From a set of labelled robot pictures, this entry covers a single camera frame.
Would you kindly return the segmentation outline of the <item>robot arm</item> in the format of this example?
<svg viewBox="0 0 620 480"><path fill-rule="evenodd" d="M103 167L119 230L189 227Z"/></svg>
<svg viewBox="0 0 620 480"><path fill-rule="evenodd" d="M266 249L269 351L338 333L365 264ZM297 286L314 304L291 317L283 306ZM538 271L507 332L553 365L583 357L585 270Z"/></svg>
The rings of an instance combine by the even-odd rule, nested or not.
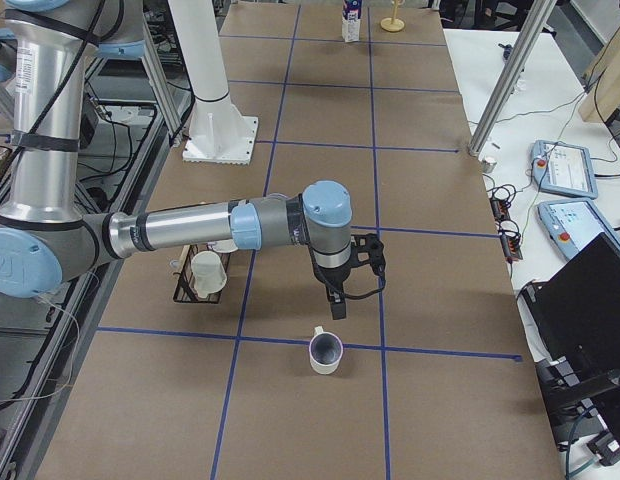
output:
<svg viewBox="0 0 620 480"><path fill-rule="evenodd" d="M0 206L0 292L31 298L136 252L232 241L241 250L303 245L342 319L350 272L385 274L383 245L351 231L347 189L323 180L294 198L269 195L128 215L83 214L74 204L89 56L141 57L138 1L11 1L17 41L11 186Z"/></svg>

